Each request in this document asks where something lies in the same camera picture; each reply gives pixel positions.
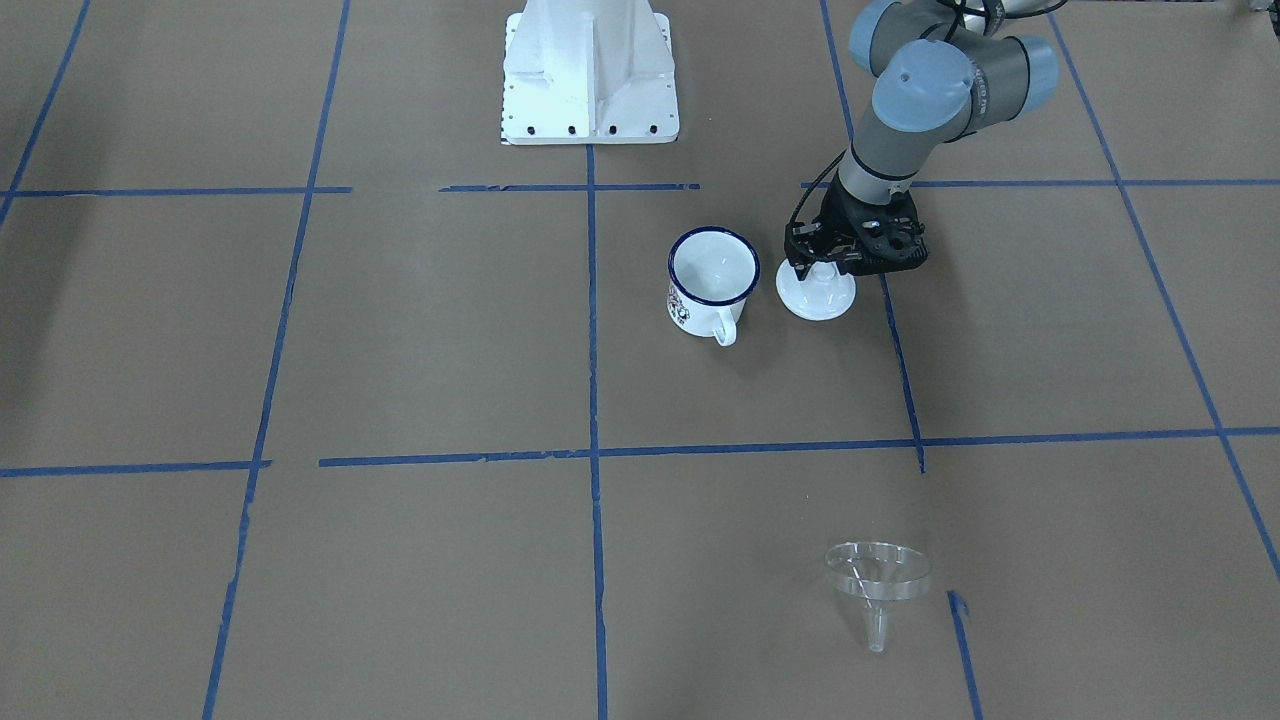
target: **light blue cap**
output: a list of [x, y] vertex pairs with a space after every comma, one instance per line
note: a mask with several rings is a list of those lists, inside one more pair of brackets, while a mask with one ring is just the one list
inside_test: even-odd
[[1057, 53], [1053, 53], [1053, 47], [1043, 37], [1034, 35], [1014, 37], [1027, 50], [1027, 70], [1029, 73], [1027, 101], [1023, 102], [1023, 109], [1018, 111], [1018, 115], [1014, 115], [1020, 118], [1048, 102], [1048, 99], [1053, 96], [1053, 91], [1057, 88]]
[[913, 40], [904, 45], [876, 81], [872, 108], [901, 132], [937, 129], [969, 105], [974, 68], [955, 45]]
[[872, 72], [872, 38], [876, 37], [879, 18], [895, 3], [897, 0], [874, 0], [858, 14], [854, 29], [849, 32], [849, 53], [854, 56], [854, 61], [867, 72]]

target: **printed pattern on mug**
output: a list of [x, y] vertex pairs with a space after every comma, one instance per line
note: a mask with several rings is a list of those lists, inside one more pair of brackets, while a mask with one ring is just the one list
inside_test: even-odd
[[685, 307], [685, 301], [680, 299], [675, 284], [667, 287], [667, 311], [671, 313], [671, 319], [681, 325], [689, 319], [689, 307]]

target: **mug handle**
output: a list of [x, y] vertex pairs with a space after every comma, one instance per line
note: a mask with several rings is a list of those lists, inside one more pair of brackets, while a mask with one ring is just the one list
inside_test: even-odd
[[737, 341], [737, 323], [733, 322], [733, 313], [728, 307], [717, 307], [716, 315], [718, 322], [712, 331], [716, 333], [716, 342], [721, 343], [721, 347], [728, 347]]

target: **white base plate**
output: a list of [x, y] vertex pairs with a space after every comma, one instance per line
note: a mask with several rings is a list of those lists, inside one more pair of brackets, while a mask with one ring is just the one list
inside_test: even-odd
[[809, 270], [809, 277], [800, 282], [791, 264], [783, 260], [774, 279], [782, 304], [805, 320], [831, 320], [844, 315], [854, 306], [858, 296], [854, 277], [837, 274], [832, 279], [819, 281], [814, 277], [817, 272], [818, 268]]
[[[522, 15], [507, 18], [507, 49]], [[662, 13], [653, 17], [669, 51], [671, 20]], [[502, 141], [507, 145], [637, 145], [672, 142], [680, 135], [675, 78], [635, 79], [616, 92], [605, 101], [595, 133], [589, 131], [588, 108], [564, 100], [545, 85], [504, 76], [502, 87]]]

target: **white plastic bracket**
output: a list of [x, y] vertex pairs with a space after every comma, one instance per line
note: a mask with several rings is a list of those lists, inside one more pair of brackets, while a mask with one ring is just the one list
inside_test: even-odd
[[502, 140], [671, 142], [680, 133], [671, 20], [648, 0], [529, 0], [507, 18]]

